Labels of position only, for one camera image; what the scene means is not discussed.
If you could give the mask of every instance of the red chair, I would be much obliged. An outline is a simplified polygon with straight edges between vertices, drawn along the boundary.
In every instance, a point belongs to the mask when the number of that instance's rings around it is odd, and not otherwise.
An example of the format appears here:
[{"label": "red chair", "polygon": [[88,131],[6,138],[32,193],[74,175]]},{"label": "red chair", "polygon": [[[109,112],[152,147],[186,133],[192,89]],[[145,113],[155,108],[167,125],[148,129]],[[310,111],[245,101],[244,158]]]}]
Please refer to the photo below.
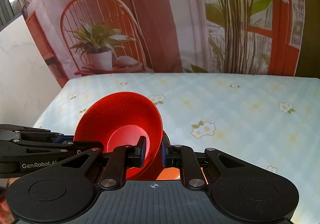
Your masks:
[{"label": "red chair", "polygon": [[[114,28],[121,29],[121,34],[135,38],[135,41],[123,42],[123,48],[116,47],[115,52],[117,57],[130,56],[139,63],[132,67],[113,67],[111,71],[95,68],[86,54],[81,55],[83,50],[80,48],[71,49],[78,41],[72,31],[82,29],[80,19],[88,24],[112,24]],[[153,72],[151,57],[141,29],[130,9],[121,0],[72,0],[61,15],[60,28],[78,69],[75,75]]]}]

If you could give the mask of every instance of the human hand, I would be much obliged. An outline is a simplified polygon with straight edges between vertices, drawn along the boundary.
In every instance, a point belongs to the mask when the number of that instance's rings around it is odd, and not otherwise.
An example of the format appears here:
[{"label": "human hand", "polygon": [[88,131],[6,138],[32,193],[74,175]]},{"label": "human hand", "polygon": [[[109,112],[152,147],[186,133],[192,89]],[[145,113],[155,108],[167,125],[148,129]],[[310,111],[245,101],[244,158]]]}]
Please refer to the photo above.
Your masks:
[{"label": "human hand", "polygon": [[[6,189],[18,178],[10,178],[7,183]],[[7,200],[5,197],[5,192],[4,196],[1,195],[0,197],[0,223],[1,224],[11,224],[14,222],[14,218],[11,214],[11,211],[9,209],[9,206],[7,204]]]}]

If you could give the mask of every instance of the light blue fabric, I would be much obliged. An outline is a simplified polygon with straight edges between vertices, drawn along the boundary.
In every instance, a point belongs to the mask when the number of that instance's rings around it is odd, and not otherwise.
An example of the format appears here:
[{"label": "light blue fabric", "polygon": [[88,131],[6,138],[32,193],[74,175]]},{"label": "light blue fabric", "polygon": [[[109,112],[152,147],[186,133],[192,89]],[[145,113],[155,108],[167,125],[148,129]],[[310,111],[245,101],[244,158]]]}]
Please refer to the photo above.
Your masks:
[{"label": "light blue fabric", "polygon": [[104,74],[70,80],[35,127],[75,132],[100,98],[132,91],[159,109],[171,144],[215,147],[291,180],[292,221],[320,222],[320,81],[230,74]]}]

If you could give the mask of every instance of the metal screw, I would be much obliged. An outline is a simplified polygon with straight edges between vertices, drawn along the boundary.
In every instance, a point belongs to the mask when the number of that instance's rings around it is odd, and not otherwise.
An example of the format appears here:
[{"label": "metal screw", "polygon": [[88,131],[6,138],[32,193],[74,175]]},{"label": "metal screw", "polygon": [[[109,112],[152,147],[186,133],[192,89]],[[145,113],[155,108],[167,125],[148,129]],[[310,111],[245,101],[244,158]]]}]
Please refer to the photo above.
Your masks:
[{"label": "metal screw", "polygon": [[192,187],[201,187],[202,185],[204,185],[204,181],[201,179],[192,179],[189,181],[189,184]]},{"label": "metal screw", "polygon": [[117,184],[116,180],[113,179],[105,179],[101,181],[101,185],[104,187],[112,187]]}]

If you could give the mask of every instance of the printed backdrop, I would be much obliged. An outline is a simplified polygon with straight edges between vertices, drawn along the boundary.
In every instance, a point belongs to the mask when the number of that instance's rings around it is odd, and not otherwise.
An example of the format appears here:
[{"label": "printed backdrop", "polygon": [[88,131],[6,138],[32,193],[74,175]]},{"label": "printed backdrop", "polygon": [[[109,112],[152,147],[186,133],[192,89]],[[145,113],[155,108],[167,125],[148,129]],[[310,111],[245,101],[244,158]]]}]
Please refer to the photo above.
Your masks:
[{"label": "printed backdrop", "polygon": [[294,76],[304,0],[18,0],[61,86],[117,72]]}]

